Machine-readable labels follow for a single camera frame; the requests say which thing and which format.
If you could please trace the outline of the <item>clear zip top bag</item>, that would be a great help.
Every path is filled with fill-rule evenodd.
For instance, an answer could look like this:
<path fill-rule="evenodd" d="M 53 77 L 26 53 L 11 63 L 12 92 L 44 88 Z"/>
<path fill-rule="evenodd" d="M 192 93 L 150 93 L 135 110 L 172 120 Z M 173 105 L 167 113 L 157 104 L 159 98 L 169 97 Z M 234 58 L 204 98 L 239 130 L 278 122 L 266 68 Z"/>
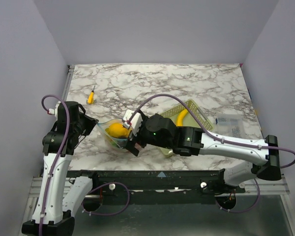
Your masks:
<path fill-rule="evenodd" d="M 134 127 L 131 126 L 129 130 L 123 127 L 122 118 L 114 118 L 107 122 L 98 123 L 96 126 L 109 147 L 116 151 L 130 153 L 125 147 L 128 138 L 132 137 Z"/>

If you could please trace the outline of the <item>orange yellow toy fruit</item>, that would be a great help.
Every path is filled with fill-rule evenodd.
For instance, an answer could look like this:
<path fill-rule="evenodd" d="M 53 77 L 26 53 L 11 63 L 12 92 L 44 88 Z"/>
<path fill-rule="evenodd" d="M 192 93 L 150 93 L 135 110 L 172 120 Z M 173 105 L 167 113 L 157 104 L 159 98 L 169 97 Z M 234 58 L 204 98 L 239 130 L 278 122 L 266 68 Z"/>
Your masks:
<path fill-rule="evenodd" d="M 126 139 L 130 133 L 130 130 L 123 127 L 121 123 L 112 123 L 105 131 L 109 136 L 117 139 Z"/>

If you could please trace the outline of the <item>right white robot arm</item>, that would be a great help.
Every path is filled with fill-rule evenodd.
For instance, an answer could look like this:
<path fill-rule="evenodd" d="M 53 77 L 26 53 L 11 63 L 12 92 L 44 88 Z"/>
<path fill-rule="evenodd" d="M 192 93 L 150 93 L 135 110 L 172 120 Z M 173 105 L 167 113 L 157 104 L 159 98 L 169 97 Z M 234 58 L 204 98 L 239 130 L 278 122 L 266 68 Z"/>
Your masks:
<path fill-rule="evenodd" d="M 218 155 L 242 160 L 227 168 L 216 181 L 217 189 L 229 192 L 234 186 L 259 178 L 267 181 L 281 179 L 277 139 L 250 140 L 222 136 L 202 128 L 176 126 L 170 118 L 159 114 L 150 117 L 127 110 L 122 125 L 130 130 L 125 148 L 137 156 L 146 145 L 166 148 L 180 156 Z"/>

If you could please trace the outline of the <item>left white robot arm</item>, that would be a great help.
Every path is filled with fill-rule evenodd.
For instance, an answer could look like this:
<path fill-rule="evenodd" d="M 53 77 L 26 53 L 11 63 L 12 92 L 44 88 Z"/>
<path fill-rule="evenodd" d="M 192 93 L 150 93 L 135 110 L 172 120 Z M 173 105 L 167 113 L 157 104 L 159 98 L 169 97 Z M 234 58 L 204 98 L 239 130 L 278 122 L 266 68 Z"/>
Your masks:
<path fill-rule="evenodd" d="M 22 224 L 27 236 L 70 236 L 75 215 L 86 194 L 94 194 L 99 182 L 93 174 L 81 174 L 68 193 L 64 192 L 69 165 L 80 137 L 88 136 L 98 120 L 86 115 L 75 101 L 58 102 L 48 111 L 56 117 L 43 138 L 44 169 L 37 205 L 31 220 Z"/>

